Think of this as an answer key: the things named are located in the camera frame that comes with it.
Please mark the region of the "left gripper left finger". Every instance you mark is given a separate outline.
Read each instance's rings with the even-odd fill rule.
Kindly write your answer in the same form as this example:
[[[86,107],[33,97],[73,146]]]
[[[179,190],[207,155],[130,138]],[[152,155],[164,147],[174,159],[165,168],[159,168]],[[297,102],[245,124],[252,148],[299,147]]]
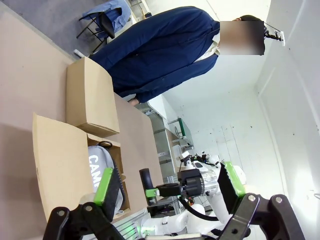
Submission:
[[[118,193],[123,189],[116,168],[106,168],[93,201],[75,209],[56,207],[51,211],[43,238],[45,240],[81,240],[93,234],[98,240],[123,240],[112,224]]]

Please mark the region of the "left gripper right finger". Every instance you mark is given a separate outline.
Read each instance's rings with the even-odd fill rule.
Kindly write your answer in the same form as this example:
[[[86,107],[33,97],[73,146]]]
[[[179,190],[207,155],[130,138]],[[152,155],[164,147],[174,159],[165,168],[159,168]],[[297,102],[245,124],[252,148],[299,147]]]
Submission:
[[[227,211],[232,215],[221,240],[243,240],[251,225],[259,226],[267,240],[304,240],[294,210],[283,194],[270,199],[247,193],[231,162],[221,164],[218,184]]]

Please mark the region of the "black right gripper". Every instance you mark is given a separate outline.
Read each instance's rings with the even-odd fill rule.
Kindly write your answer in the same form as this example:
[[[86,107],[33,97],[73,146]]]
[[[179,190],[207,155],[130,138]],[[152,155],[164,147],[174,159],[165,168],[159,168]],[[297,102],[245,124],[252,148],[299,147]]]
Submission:
[[[185,198],[201,196],[205,191],[205,184],[199,169],[180,171],[177,174],[178,183],[168,183],[154,187],[148,184],[145,188],[147,202],[156,202],[157,197],[172,197],[182,194]],[[159,200],[156,204],[147,207],[149,213],[168,213],[173,210],[172,203]]]

